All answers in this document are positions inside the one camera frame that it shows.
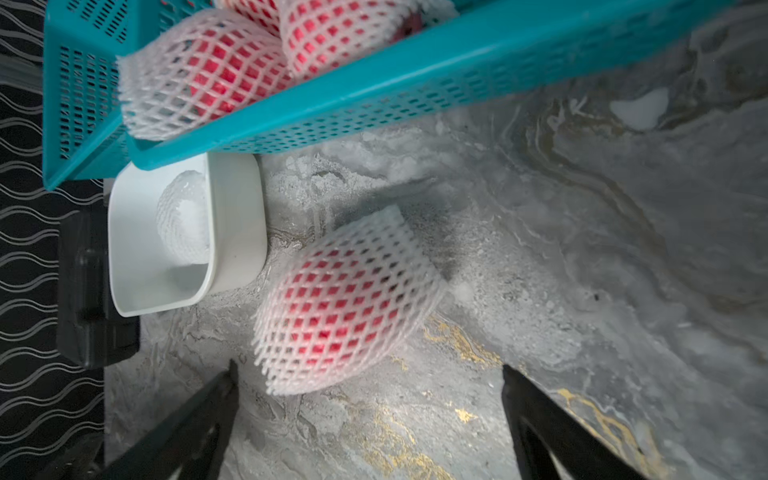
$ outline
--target white foam mesh sleeve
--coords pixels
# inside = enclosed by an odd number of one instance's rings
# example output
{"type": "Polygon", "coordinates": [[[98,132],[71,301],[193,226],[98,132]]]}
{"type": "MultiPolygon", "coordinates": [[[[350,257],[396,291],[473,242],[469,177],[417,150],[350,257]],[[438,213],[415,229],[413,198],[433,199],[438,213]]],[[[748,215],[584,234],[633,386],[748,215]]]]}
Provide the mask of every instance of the white foam mesh sleeve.
{"type": "Polygon", "coordinates": [[[291,75],[305,81],[372,54],[398,37],[416,0],[283,0],[280,37],[291,75]]]}
{"type": "Polygon", "coordinates": [[[312,392],[362,372],[444,292],[398,207],[339,228],[300,253],[254,316],[267,392],[312,392]]]}
{"type": "Polygon", "coordinates": [[[292,84],[280,40],[230,10],[209,8],[118,59],[123,121],[163,141],[292,84]]]}
{"type": "Polygon", "coordinates": [[[214,0],[214,6],[234,10],[258,23],[272,35],[280,37],[280,14],[275,0],[214,0]]]}
{"type": "Polygon", "coordinates": [[[210,231],[205,175],[181,172],[157,202],[157,233],[168,254],[179,263],[208,263],[210,231]]]}

